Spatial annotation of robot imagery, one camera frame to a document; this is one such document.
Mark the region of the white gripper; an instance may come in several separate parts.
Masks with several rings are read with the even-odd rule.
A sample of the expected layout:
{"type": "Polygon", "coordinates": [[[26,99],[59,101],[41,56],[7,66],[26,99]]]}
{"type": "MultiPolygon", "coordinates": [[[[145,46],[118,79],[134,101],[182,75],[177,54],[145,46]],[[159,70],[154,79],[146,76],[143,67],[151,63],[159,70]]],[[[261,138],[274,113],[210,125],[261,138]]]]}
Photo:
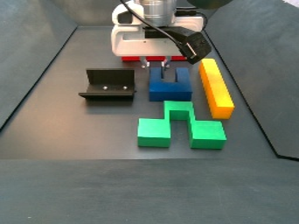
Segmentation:
{"type": "MultiPolygon", "coordinates": [[[[203,16],[175,16],[175,1],[126,1],[130,9],[159,27],[182,26],[195,32],[203,28],[203,16]]],[[[146,56],[165,56],[162,68],[170,68],[171,56],[182,56],[175,43],[169,38],[146,38],[146,24],[121,4],[113,12],[111,32],[113,52],[117,56],[141,56],[142,68],[150,67],[146,56]]]]}

